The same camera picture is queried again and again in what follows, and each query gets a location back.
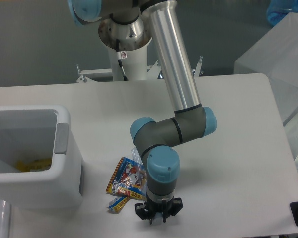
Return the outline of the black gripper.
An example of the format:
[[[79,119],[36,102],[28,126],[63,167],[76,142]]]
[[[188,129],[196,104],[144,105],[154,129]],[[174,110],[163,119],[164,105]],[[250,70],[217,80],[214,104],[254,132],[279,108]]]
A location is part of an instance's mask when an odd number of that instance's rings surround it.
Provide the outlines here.
[[[182,199],[172,198],[168,202],[162,203],[152,201],[148,196],[145,203],[135,204],[135,213],[141,220],[148,220],[149,224],[153,224],[153,218],[157,213],[162,213],[163,222],[167,221],[170,216],[176,216],[182,209]]]

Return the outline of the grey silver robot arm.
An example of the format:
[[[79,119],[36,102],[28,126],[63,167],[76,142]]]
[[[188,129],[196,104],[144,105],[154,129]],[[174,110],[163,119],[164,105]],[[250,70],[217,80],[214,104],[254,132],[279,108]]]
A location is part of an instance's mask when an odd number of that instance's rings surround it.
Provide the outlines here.
[[[132,25],[143,18],[156,44],[174,117],[156,122],[150,117],[133,122],[130,134],[147,174],[146,199],[135,205],[142,220],[160,213],[164,220],[182,208],[174,196],[180,159],[174,147],[213,133],[217,120],[201,104],[176,16],[174,0],[70,0],[69,11],[77,25],[110,19]]]

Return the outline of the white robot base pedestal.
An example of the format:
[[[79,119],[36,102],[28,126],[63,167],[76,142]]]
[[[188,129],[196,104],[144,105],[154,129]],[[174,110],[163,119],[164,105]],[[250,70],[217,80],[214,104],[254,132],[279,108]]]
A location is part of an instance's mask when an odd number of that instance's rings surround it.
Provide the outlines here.
[[[144,75],[148,60],[148,45],[150,43],[151,40],[141,48],[132,51],[122,50],[117,52],[115,49],[107,47],[112,72],[117,74],[117,76],[114,75],[114,79],[122,77],[125,79],[124,76],[131,79],[132,73]]]

